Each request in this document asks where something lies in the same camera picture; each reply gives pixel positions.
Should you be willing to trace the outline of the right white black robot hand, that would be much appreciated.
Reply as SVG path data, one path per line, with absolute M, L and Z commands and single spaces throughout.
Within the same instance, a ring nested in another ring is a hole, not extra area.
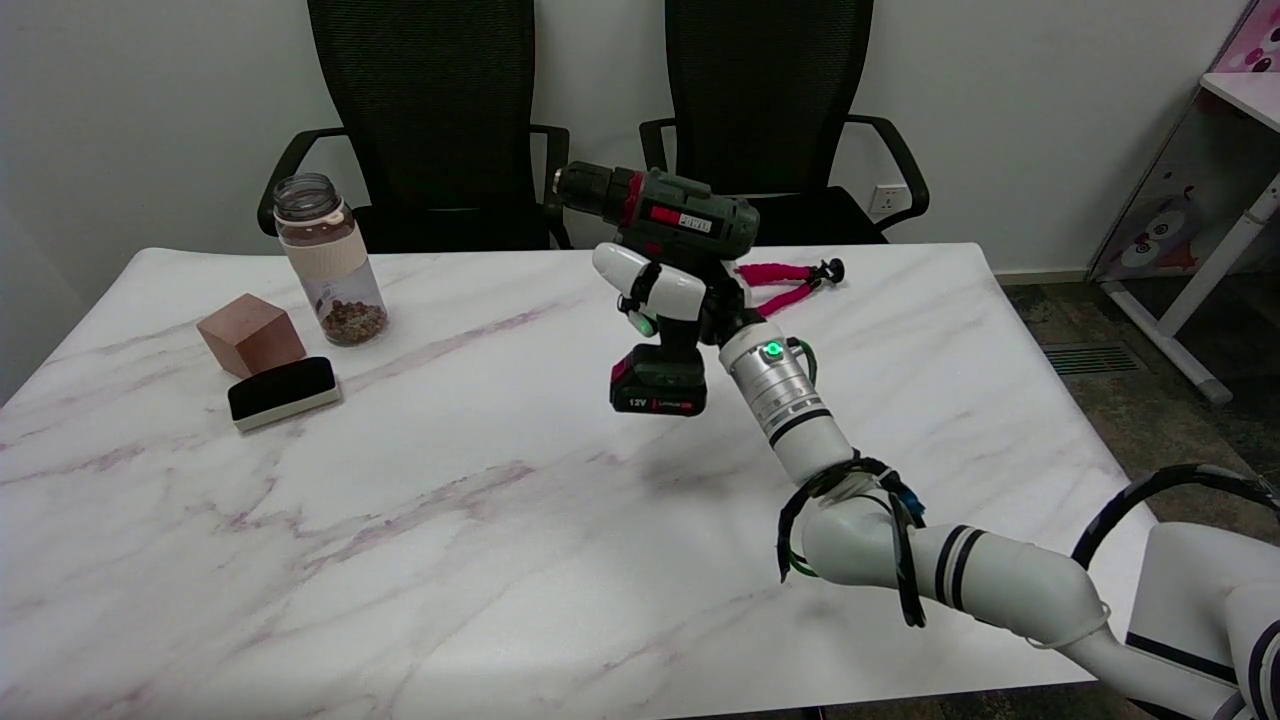
M 705 318 L 710 301 L 755 307 L 753 291 L 732 261 L 713 261 L 710 269 L 719 274 L 704 281 L 620 243 L 602 243 L 591 251 L 591 264 L 620 291 L 620 311 L 641 334 L 658 337 L 667 357 L 699 359 L 701 345 L 717 342 L 716 323 Z

